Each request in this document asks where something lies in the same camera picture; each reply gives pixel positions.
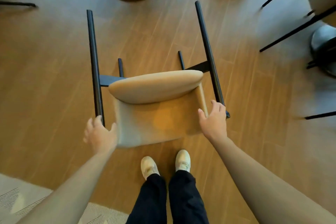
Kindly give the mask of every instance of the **hand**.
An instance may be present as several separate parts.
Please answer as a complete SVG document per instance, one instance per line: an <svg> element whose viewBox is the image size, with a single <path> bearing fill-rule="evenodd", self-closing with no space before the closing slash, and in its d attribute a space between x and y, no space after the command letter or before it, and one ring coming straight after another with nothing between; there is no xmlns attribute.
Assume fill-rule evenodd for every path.
<svg viewBox="0 0 336 224"><path fill-rule="evenodd" d="M102 124L101 115L96 117L94 123L90 118L86 124L83 141L91 145L95 154L114 151L118 143L117 125L113 123L108 131Z"/></svg>
<svg viewBox="0 0 336 224"><path fill-rule="evenodd" d="M208 140L227 138L226 133L226 108L221 103L211 100L212 111L206 118L204 112L198 109L199 124L202 132Z"/></svg>

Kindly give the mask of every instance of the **white sneaker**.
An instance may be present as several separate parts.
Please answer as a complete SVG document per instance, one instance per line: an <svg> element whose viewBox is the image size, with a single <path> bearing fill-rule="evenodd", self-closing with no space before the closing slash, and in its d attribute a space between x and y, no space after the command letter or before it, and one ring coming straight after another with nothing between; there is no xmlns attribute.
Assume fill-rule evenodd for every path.
<svg viewBox="0 0 336 224"><path fill-rule="evenodd" d="M175 171L184 170L190 172L191 160L186 150L180 150L176 155Z"/></svg>
<svg viewBox="0 0 336 224"><path fill-rule="evenodd" d="M142 158L142 160L141 160L141 172L142 172L142 175L145 179L147 179L147 177L149 175L152 175L152 174L160 175L155 161L149 156L146 156L146 157Z"/></svg>

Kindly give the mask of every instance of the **carpet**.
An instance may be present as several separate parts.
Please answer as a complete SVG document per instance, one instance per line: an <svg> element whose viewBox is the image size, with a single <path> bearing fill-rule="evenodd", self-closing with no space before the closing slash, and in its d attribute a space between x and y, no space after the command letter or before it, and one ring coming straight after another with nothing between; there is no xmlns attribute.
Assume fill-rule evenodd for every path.
<svg viewBox="0 0 336 224"><path fill-rule="evenodd" d="M0 174L0 224L15 224L52 190ZM128 214L89 203L78 224L125 224Z"/></svg>

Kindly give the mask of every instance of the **forearm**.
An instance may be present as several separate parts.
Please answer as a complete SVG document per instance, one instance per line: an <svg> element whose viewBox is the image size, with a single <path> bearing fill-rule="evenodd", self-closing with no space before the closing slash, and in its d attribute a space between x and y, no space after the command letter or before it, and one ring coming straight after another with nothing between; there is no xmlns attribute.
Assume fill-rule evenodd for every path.
<svg viewBox="0 0 336 224"><path fill-rule="evenodd" d="M113 151L95 154L19 224L77 224Z"/></svg>
<svg viewBox="0 0 336 224"><path fill-rule="evenodd" d="M229 138L210 142L260 224L336 223L335 216L256 162Z"/></svg>

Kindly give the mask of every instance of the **black pants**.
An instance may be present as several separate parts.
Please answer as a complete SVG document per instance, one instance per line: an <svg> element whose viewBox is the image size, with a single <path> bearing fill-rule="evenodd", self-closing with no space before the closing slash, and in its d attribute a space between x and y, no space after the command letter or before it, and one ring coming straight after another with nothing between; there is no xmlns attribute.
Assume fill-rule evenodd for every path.
<svg viewBox="0 0 336 224"><path fill-rule="evenodd" d="M166 182L158 174L150 175L142 185L126 224L166 224ZM169 183L169 200L174 224L208 224L204 203L195 178L179 170Z"/></svg>

